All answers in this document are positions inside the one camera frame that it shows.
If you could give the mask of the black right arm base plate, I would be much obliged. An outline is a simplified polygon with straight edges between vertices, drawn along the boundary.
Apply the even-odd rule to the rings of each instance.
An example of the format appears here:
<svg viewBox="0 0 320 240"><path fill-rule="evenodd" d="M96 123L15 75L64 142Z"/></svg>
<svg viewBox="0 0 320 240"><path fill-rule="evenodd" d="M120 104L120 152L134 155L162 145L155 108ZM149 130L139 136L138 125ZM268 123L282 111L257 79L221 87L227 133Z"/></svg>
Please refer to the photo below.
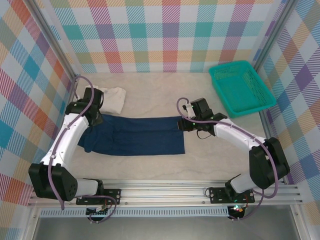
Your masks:
<svg viewBox="0 0 320 240"><path fill-rule="evenodd" d="M255 197L252 190L247 190L231 198L228 196L223 187L208 187L205 190L205 196L210 199L211 204L251 204L255 202Z"/></svg>

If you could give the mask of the teal plastic mesh basket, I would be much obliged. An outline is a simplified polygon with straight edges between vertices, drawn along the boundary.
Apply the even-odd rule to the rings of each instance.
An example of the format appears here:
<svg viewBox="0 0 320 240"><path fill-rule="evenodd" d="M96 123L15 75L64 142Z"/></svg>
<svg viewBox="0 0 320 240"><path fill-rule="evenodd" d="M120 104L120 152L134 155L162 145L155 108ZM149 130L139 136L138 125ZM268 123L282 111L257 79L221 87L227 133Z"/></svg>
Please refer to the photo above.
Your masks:
<svg viewBox="0 0 320 240"><path fill-rule="evenodd" d="M208 73L230 118L257 113L276 104L276 98L248 61L213 66Z"/></svg>

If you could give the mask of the aluminium frame post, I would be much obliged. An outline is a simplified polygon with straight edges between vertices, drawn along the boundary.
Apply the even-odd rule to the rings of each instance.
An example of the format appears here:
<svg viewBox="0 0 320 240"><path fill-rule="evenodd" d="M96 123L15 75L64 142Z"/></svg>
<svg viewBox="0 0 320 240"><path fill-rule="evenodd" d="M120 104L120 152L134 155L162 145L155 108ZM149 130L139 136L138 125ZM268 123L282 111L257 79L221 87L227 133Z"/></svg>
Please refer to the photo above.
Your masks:
<svg viewBox="0 0 320 240"><path fill-rule="evenodd" d="M35 18L36 23L39 25L42 34L48 41L48 44L52 47L54 53L56 54L58 60L60 61L62 67L68 74L68 76L73 79L76 76L75 71L72 69L66 55L64 54L58 40L56 39L50 25L47 23L45 17L43 16L36 0L23 0L26 7L30 11L31 15Z"/></svg>
<svg viewBox="0 0 320 240"><path fill-rule="evenodd" d="M271 10L272 19L267 21L267 29L262 31L264 36L251 62L257 73L262 68L298 2L299 0L275 0L276 9Z"/></svg>

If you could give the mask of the white folded t-shirt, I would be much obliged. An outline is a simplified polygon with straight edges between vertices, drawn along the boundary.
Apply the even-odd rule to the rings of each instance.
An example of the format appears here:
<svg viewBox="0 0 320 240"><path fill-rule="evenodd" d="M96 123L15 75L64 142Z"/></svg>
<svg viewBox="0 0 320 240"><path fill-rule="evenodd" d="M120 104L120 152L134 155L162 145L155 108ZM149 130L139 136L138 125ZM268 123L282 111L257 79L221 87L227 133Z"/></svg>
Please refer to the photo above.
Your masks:
<svg viewBox="0 0 320 240"><path fill-rule="evenodd" d="M100 111L119 115L123 109L127 91L121 87L99 87L98 89L103 92L103 103Z"/></svg>

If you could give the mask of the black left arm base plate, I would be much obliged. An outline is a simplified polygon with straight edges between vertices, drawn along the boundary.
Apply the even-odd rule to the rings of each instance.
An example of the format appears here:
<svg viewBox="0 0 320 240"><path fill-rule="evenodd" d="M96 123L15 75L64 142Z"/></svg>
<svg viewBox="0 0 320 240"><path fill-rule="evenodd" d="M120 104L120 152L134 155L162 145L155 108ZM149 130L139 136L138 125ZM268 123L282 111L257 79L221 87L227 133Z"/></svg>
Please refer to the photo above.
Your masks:
<svg viewBox="0 0 320 240"><path fill-rule="evenodd" d="M121 200L121 189L119 188L110 188L99 190L96 195L91 196L82 196L81 198L77 198L75 204L76 205L110 205L114 204L114 201L109 198L111 197L116 200L116 203L119 204Z"/></svg>

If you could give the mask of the aluminium mounting rail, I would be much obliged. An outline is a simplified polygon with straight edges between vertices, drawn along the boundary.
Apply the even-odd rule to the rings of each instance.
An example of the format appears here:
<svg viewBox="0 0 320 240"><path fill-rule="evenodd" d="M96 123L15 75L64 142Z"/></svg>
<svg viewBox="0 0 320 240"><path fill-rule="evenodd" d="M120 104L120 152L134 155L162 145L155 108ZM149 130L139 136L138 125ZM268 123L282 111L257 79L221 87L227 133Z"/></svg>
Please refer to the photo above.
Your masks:
<svg viewBox="0 0 320 240"><path fill-rule="evenodd" d="M224 187L223 180L120 180L104 179L107 189L121 189L120 207L198 207L228 206L227 203L210 204L205 196L208 187ZM302 196L296 185L278 184L277 195L264 198L262 205L300 205ZM38 198L33 192L30 208L59 208L57 200Z"/></svg>

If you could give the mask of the aluminium table edge rail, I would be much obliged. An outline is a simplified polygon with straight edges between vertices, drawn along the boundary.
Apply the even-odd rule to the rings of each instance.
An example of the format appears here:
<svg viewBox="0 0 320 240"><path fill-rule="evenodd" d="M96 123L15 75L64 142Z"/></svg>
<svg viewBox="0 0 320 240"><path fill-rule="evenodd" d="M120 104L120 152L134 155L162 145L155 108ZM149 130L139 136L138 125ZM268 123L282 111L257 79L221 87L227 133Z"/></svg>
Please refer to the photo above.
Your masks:
<svg viewBox="0 0 320 240"><path fill-rule="evenodd" d="M249 175L254 184L266 189L290 173L290 167L280 141L272 136L272 128L267 111L260 114L267 139L262 145L254 146L249 151Z"/></svg>
<svg viewBox="0 0 320 240"><path fill-rule="evenodd" d="M71 113L66 115L65 111L67 106L74 101L78 100L77 87L79 79L83 78L80 74L72 79L72 84L70 87L70 95L68 97L67 103L63 108L63 123L59 132L56 134L55 140L52 142L47 154L42 158L41 164L48 166L51 170L54 170L54 167L61 165L68 169L71 164L72 156L75 152L76 145L80 139L80 134L76 133L76 128L78 127L78 114Z"/></svg>

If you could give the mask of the small electronics board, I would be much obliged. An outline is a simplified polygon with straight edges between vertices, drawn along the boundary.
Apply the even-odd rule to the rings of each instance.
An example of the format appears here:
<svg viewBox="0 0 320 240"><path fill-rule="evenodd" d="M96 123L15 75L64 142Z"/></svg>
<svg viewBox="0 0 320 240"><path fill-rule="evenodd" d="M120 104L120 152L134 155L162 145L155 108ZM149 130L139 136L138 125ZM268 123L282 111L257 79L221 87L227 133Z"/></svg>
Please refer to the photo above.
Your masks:
<svg viewBox="0 0 320 240"><path fill-rule="evenodd" d="M233 205L228 207L228 213L230 215L244 214L246 209L246 205Z"/></svg>
<svg viewBox="0 0 320 240"><path fill-rule="evenodd" d="M102 208L102 207L88 207L85 211L86 216L100 216L106 217L109 214L109 208Z"/></svg>

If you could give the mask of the grey metal panel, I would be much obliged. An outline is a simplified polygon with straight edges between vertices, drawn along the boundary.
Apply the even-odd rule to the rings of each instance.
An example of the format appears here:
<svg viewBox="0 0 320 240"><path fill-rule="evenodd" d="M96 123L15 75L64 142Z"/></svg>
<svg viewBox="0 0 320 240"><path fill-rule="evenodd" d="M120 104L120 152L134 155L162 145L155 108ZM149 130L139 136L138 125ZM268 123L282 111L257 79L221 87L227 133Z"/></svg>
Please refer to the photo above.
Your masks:
<svg viewBox="0 0 320 240"><path fill-rule="evenodd" d="M217 217L41 218L32 240L300 240L290 227L259 226Z"/></svg>

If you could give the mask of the navy blue t-shirt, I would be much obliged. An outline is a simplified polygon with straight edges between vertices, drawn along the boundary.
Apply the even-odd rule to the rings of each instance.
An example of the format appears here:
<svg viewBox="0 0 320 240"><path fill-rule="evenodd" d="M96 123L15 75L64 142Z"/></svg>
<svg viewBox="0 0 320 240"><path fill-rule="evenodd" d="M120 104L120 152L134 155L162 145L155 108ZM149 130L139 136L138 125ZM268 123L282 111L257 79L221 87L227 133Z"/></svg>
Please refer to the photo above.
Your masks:
<svg viewBox="0 0 320 240"><path fill-rule="evenodd" d="M183 155L184 133L179 116L127 118L102 115L102 123L89 127L78 146L86 153L110 156Z"/></svg>

